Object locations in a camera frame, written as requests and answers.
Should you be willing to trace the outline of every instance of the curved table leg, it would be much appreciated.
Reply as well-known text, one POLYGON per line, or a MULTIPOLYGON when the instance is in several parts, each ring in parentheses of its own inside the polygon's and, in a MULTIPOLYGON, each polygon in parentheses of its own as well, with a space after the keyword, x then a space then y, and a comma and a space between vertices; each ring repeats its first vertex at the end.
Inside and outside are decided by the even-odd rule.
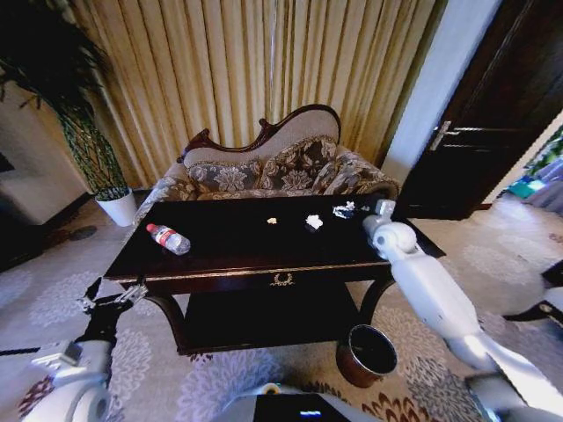
POLYGON ((379 299, 385 293, 395 280, 391 274, 386 280, 374 280, 368 287, 366 294, 362 299, 362 306, 360 307, 360 324, 371 325, 373 314, 376 311, 379 299))
POLYGON ((164 313, 178 347, 178 354, 186 354, 187 338, 184 333, 184 314, 172 295, 151 295, 145 299, 155 303, 164 313))

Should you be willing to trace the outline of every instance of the plastic water bottle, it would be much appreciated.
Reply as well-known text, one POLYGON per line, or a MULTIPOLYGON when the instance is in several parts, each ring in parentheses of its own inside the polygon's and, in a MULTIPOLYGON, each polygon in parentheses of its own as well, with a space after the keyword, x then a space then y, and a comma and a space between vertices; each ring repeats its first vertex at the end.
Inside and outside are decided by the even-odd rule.
POLYGON ((147 231, 155 241, 176 255, 184 255, 190 250, 190 241, 170 227, 147 224, 147 231))

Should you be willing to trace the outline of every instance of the trash can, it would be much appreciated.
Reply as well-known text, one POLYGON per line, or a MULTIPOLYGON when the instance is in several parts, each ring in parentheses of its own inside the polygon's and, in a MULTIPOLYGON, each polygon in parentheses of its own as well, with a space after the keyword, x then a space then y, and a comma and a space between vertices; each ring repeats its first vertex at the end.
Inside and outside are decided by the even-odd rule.
POLYGON ((348 382, 366 389, 397 366, 391 341, 370 325, 356 325, 338 344, 336 364, 348 382))

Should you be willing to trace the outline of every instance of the floral upholstery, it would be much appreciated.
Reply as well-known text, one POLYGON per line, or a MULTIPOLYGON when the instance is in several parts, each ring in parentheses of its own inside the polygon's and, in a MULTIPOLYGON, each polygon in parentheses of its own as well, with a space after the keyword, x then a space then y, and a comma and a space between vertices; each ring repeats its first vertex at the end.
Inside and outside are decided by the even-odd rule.
POLYGON ((261 164, 256 157, 246 163, 200 162, 187 173, 198 194, 235 192, 253 189, 260 178, 261 164))
POLYGON ((186 167, 184 164, 174 164, 165 176, 158 180, 147 199, 139 207, 134 223, 141 221, 155 202, 195 199, 197 192, 187 176, 186 167))
POLYGON ((309 189, 335 154, 333 138, 326 135, 305 138, 266 161, 259 187, 283 191, 309 189))
POLYGON ((311 188, 313 193, 316 195, 322 195, 325 193, 326 188, 336 177, 337 170, 338 169, 336 168, 336 163, 334 161, 326 163, 325 167, 321 169, 315 179, 315 182, 313 183, 313 187, 311 188))
POLYGON ((335 167, 336 176, 325 189, 325 195, 380 191, 386 193, 387 197, 392 200, 398 196, 397 181, 352 151, 338 155, 335 167))
POLYGON ((309 196, 311 189, 300 189, 295 191, 282 191, 274 189, 249 189, 238 192, 210 192, 200 195, 197 200, 240 200, 243 198, 279 198, 286 196, 309 196))
POLYGON ((135 223, 155 202, 230 200, 284 196, 383 192, 396 199, 398 184, 361 156, 338 147, 333 138, 316 135, 283 149, 267 160, 263 174, 256 157, 246 163, 174 164, 137 211, 135 223))

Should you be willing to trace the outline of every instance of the white wall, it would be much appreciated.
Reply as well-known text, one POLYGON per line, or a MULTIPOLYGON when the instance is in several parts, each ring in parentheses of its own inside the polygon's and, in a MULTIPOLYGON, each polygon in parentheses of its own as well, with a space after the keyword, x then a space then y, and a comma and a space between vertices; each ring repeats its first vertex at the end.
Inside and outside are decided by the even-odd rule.
POLYGON ((550 123, 548 127, 545 128, 544 132, 531 144, 528 150, 524 153, 522 158, 520 158, 516 164, 510 169, 507 175, 502 178, 501 182, 488 194, 488 196, 483 200, 484 204, 491 204, 495 198, 501 193, 506 187, 512 185, 524 174, 524 166, 542 149, 547 140, 552 137, 557 129, 563 126, 563 110, 557 115, 555 119, 550 123))
POLYGON ((404 183, 501 0, 449 0, 382 170, 404 183))
POLYGON ((31 223, 42 224, 86 192, 62 148, 62 131, 52 113, 27 106, 9 86, 0 103, 0 151, 15 170, 0 173, 0 195, 31 223))

